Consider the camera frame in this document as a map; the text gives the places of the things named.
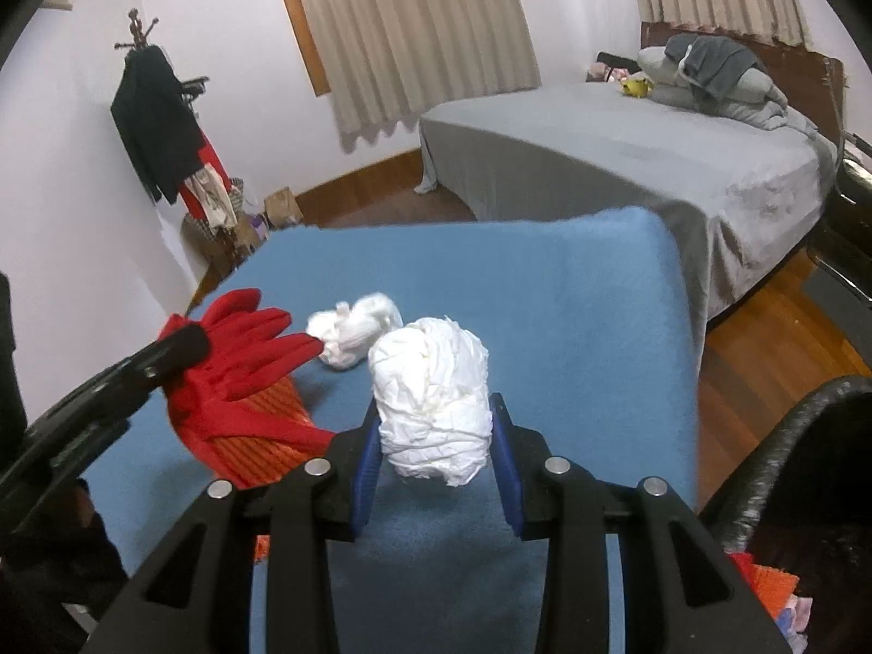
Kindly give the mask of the blue blanket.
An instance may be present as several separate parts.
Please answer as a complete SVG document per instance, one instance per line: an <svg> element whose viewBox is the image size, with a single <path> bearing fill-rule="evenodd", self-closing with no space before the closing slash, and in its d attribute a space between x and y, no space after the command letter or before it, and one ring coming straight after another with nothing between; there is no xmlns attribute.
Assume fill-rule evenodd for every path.
<svg viewBox="0 0 872 654"><path fill-rule="evenodd" d="M238 285L295 320L383 292L407 320L449 317L488 350L517 423L601 479L696 490L696 353L673 237L643 210L560 223L303 229ZM346 652L526 652L546 550L502 516L494 475L469 485L384 471L370 524L331 549Z"/></svg>

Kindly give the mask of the yellow toy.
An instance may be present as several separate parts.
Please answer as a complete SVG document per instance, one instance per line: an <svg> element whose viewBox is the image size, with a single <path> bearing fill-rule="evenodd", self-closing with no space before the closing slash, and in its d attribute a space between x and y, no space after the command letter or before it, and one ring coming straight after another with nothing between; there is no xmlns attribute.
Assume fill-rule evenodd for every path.
<svg viewBox="0 0 872 654"><path fill-rule="evenodd" d="M621 81L621 92L634 99L646 99L653 90L652 81L647 78L624 78Z"/></svg>

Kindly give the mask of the red glove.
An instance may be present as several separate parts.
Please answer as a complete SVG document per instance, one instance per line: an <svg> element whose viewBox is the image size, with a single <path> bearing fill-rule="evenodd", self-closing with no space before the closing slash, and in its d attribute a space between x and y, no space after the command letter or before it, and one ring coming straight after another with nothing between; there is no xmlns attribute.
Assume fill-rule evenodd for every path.
<svg viewBox="0 0 872 654"><path fill-rule="evenodd" d="M259 289L235 289L214 300L201 319L173 314L160 332L160 337L166 338L193 323L204 329L210 341L207 358L164 387L174 432L207 468L207 440L212 437L259 433L311 446L318 452L316 456L326 452L334 437L315 423L306 431L260 418L250 409L233 407L241 398L259 393L281 378L291 378L291 372L316 359L322 350L318 338L288 331L293 322L290 313L282 308L263 308L260 301Z"/></svg>

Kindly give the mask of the black hanging coat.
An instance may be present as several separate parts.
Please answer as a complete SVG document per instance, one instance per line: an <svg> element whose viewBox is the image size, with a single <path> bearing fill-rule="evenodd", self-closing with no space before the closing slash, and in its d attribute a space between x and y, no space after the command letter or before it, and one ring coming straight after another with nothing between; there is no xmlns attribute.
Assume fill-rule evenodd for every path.
<svg viewBox="0 0 872 654"><path fill-rule="evenodd" d="M183 182L203 167L198 150L204 139L160 50L142 50L124 60L111 115L145 191L155 202L173 205Z"/></svg>

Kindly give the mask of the dark grey garment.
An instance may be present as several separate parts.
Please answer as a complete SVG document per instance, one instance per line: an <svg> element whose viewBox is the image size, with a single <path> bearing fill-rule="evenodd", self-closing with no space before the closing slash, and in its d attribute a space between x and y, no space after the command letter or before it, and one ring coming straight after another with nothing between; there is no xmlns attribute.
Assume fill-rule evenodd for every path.
<svg viewBox="0 0 872 654"><path fill-rule="evenodd" d="M748 71L767 72L751 49L726 35L675 34L665 44L665 56L704 102L726 99Z"/></svg>

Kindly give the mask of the pink items on bed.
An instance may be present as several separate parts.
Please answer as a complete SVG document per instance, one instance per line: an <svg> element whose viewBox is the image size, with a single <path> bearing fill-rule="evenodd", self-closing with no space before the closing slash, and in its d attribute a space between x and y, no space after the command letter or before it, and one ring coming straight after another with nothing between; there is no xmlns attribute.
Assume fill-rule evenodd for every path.
<svg viewBox="0 0 872 654"><path fill-rule="evenodd" d="M625 80L631 75L639 74L641 66L637 60L625 58L608 52L598 52L596 60L592 62L585 74L587 83L612 83L612 81Z"/></svg>

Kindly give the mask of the small orange knitted cloth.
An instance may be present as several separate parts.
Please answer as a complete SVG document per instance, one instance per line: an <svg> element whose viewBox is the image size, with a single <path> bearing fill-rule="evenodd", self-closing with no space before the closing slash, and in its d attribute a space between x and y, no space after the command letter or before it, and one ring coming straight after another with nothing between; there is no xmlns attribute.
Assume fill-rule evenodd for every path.
<svg viewBox="0 0 872 654"><path fill-rule="evenodd" d="M756 564L748 552L731 552L729 558L773 620L794 602L800 581L797 576L768 565Z"/></svg>

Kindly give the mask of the white cloth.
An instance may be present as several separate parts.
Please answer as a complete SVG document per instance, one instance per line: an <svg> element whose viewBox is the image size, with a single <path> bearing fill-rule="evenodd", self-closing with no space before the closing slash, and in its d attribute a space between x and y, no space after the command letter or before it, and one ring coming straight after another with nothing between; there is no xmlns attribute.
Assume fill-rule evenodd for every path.
<svg viewBox="0 0 872 654"><path fill-rule="evenodd" d="M353 304L337 302L330 310L309 316L306 332L322 343L319 360L336 371L355 368L384 334L403 327L401 312L381 292L364 295Z"/></svg>
<svg viewBox="0 0 872 654"><path fill-rule="evenodd" d="M404 479L468 485L486 467L494 418L489 353L449 317L421 317L370 348L381 451Z"/></svg>

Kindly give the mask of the wooden headboard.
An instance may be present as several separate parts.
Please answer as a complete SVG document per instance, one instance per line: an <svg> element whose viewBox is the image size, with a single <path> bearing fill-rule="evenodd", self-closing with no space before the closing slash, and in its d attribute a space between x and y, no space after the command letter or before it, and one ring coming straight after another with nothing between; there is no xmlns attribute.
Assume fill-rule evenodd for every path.
<svg viewBox="0 0 872 654"><path fill-rule="evenodd" d="M777 40L758 39L728 29L706 29L666 22L643 22L640 43L643 47L660 46L667 43L669 37L683 33L727 35L745 44L766 65L770 77L788 96L789 103L813 121L831 142L835 145L841 143L845 74L844 65L839 59L829 58L804 46L789 46Z"/></svg>

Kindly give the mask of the large orange knitted cloth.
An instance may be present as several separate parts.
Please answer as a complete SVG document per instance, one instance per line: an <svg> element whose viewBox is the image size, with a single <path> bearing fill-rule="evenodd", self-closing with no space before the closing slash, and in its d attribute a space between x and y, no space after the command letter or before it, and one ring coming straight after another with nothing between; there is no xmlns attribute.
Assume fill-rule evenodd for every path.
<svg viewBox="0 0 872 654"><path fill-rule="evenodd" d="M286 422L294 427L313 428L309 412L290 377L281 378L253 396L233 403L234 408L253 410L260 418ZM318 452L311 446L299 446L259 433L212 437L207 440L214 477L229 480L237 489L253 489L280 481L288 471L298 467Z"/></svg>

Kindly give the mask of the black trash bin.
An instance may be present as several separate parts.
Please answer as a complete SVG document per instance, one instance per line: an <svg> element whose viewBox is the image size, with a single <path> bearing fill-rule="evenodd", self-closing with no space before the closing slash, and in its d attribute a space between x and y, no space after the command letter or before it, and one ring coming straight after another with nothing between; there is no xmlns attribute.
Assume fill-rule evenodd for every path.
<svg viewBox="0 0 872 654"><path fill-rule="evenodd" d="M798 577L810 652L870 650L870 379L832 379L743 459L699 520L729 552Z"/></svg>

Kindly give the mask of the pink knotted cloth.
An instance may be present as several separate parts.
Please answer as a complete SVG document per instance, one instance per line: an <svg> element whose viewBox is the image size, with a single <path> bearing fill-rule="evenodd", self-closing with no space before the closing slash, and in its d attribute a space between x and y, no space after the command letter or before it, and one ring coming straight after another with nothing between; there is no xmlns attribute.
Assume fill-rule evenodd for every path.
<svg viewBox="0 0 872 654"><path fill-rule="evenodd" d="M791 595L776 617L776 626L788 642L792 654L804 654L807 650L806 629L810 623L812 608L812 598Z"/></svg>

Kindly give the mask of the grey floor mat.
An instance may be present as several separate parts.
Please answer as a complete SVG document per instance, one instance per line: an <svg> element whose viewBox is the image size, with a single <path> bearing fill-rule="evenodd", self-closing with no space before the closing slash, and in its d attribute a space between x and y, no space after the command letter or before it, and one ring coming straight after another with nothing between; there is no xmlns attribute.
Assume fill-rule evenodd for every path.
<svg viewBox="0 0 872 654"><path fill-rule="evenodd" d="M801 289L843 331L859 353L870 353L869 304L826 270L814 269Z"/></svg>

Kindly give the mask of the brown paper bag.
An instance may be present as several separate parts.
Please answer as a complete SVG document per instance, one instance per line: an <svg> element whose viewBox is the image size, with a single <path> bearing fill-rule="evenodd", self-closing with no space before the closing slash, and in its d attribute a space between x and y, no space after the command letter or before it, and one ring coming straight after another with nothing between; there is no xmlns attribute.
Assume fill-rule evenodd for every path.
<svg viewBox="0 0 872 654"><path fill-rule="evenodd" d="M264 217L272 229L297 226L303 221L303 211L297 204L294 193L283 187L264 198Z"/></svg>

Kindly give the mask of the checkered basket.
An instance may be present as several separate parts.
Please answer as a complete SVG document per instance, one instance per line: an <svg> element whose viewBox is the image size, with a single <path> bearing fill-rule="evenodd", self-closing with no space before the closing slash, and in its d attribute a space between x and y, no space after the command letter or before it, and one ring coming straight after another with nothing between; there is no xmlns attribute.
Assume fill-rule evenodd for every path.
<svg viewBox="0 0 872 654"><path fill-rule="evenodd" d="M229 191L237 224L233 227L211 227L205 220L187 214L182 221L182 237L198 252L208 269L220 279L229 276L239 264L259 250L269 237L269 223L260 211L249 211L245 181L232 177Z"/></svg>

